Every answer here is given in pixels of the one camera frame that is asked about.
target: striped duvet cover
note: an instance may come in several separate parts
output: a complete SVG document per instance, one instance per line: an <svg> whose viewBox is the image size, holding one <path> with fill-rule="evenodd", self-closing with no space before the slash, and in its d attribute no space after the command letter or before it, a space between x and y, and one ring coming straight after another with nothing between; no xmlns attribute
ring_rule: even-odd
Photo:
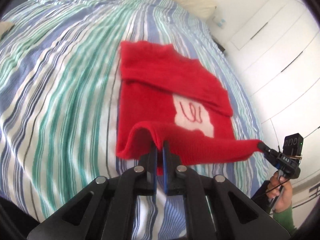
<svg viewBox="0 0 320 240"><path fill-rule="evenodd" d="M248 97L207 25L172 0L29 0L2 20L15 26L0 41L0 195L39 221L95 177L136 164L115 156L122 40L172 43L198 58L228 90L236 138L261 139ZM260 153L193 168L223 174L248 196L267 174ZM182 198L166 197L162 188L159 177L156 202L139 197L134 239L185 233Z"/></svg>

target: green sleeve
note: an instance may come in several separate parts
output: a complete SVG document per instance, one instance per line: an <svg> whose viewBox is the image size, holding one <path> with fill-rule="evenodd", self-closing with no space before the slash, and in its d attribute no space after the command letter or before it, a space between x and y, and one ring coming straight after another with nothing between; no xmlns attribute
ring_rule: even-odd
<svg viewBox="0 0 320 240"><path fill-rule="evenodd" d="M280 213L273 213L273 219L282 227L284 227L284 229L287 230L290 235L293 235L297 230L293 224L292 206Z"/></svg>

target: cable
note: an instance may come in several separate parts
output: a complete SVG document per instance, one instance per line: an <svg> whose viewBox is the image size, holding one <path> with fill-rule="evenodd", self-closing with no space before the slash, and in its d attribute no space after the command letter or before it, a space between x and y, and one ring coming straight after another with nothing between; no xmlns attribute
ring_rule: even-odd
<svg viewBox="0 0 320 240"><path fill-rule="evenodd" d="M255 200L255 199L257 199L257 198L263 197L265 194L269 193L270 191L273 191L273 190L276 189L277 187L279 187L279 186L281 186L282 184L288 182L290 179L291 179L291 177L290 177L289 179L287 179L286 181L284 181L284 182L282 182L282 183L279 183L279 184L278 184L277 186L275 186L274 188L272 188L272 189L270 189L270 190L267 190L265 193L260 194L260 195L258 195L258 196L256 196L256 197L252 198L252 200Z"/></svg>
<svg viewBox="0 0 320 240"><path fill-rule="evenodd" d="M300 206L304 205L305 203L308 203L308 202L310 202L311 200L314 200L314 199L317 198L317 197L319 197L319 195L316 195L316 196L314 196L313 198L311 198L311 199L309 199L309 200L307 200L307 201L305 201L305 202L303 202L303 203L301 203L301 204L299 204L299 205L296 205L296 206L294 206L294 207L292 207L292 208L300 207Z"/></svg>

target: white patch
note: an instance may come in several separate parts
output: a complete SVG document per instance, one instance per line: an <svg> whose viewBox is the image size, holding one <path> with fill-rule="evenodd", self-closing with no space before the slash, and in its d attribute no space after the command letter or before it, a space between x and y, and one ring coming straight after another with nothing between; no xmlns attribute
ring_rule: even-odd
<svg viewBox="0 0 320 240"><path fill-rule="evenodd" d="M174 118L176 125L187 130L200 130L205 136L213 138L213 125L204 106L189 98L172 94L174 107L177 114Z"/></svg>

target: red knit fabric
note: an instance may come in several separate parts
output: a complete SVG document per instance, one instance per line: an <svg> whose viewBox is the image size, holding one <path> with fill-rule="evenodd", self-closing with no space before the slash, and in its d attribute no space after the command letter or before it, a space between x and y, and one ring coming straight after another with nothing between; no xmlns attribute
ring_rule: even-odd
<svg viewBox="0 0 320 240"><path fill-rule="evenodd" d="M172 45L121 43L117 156L138 159L165 140L184 165L245 160L259 140L235 140L228 93Z"/></svg>

